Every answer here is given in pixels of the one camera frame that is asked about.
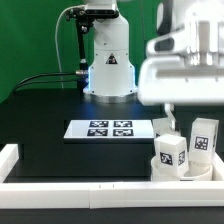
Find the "white block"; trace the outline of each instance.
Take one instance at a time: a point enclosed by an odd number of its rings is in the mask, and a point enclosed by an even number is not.
[[[183,176],[189,169],[186,138],[165,134],[154,142],[159,172],[174,177]]]
[[[151,160],[151,181],[161,182],[161,181],[179,181],[178,177],[169,176],[164,173],[160,173],[158,170],[159,160],[154,156]]]
[[[211,164],[216,148],[218,120],[197,118],[192,125],[189,161]]]
[[[152,123],[155,138],[164,134],[180,136],[180,132],[172,130],[172,128],[170,127],[171,121],[169,118],[154,119],[152,120]]]

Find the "green background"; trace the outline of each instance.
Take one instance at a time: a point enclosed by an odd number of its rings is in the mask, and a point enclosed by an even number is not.
[[[145,44],[156,36],[156,10],[160,0],[118,2],[130,26],[130,61],[136,80],[145,58]],[[59,72],[55,50],[55,26],[61,12],[81,0],[1,0],[0,1],[0,102],[21,80],[40,73]],[[79,68],[75,21],[60,23],[59,49],[64,72]],[[93,32],[85,35],[88,63],[93,60]],[[66,88],[76,87],[67,83]],[[61,88],[45,84],[29,88]]]

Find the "marker cube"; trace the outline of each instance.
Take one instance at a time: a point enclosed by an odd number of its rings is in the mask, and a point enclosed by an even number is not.
[[[197,118],[192,125],[189,161],[211,164],[216,148],[218,120]]]
[[[180,136],[180,132],[172,130],[171,120],[169,118],[159,118],[152,120],[154,137],[157,138],[164,134],[177,135]]]
[[[155,139],[160,173],[181,177],[189,170],[186,138],[165,134]]]

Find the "white tray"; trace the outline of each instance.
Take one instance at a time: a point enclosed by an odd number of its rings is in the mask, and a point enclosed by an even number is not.
[[[224,206],[224,164],[217,154],[208,182],[3,183],[18,159],[16,144],[0,153],[0,208]]]

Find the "black surface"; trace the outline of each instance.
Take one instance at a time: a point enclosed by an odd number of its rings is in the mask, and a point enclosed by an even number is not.
[[[219,134],[217,151],[223,152],[223,116],[224,107],[176,107],[175,116],[180,124],[182,135],[190,139],[192,122],[197,118],[218,119]],[[80,100],[76,90],[24,90],[10,97],[0,105],[0,143],[21,143],[21,159],[13,169],[8,182],[72,182],[99,180],[142,180],[142,176],[122,176],[116,173],[119,169],[126,173],[134,173],[140,164],[138,157],[142,153],[153,154],[152,144],[123,144],[127,155],[114,158],[120,166],[106,176],[95,176],[92,165],[100,170],[109,167],[105,148],[111,152],[116,149],[114,144],[92,145],[91,154],[85,144],[66,145],[63,135],[68,122],[72,119],[154,119],[164,117],[163,108],[143,107],[138,102],[106,105]],[[128,150],[136,151],[136,161],[131,160]],[[80,169],[77,155],[82,156]],[[124,209],[35,209],[35,210],[0,210],[0,223],[223,223],[223,207],[180,207],[180,208],[124,208]]]
[[[0,113],[0,143],[21,144],[22,157],[7,182],[35,181],[35,177],[133,180],[150,174],[152,141],[65,144],[63,136],[72,119],[149,119],[159,116],[160,107],[92,103],[80,99],[76,90],[24,90],[2,103]]]

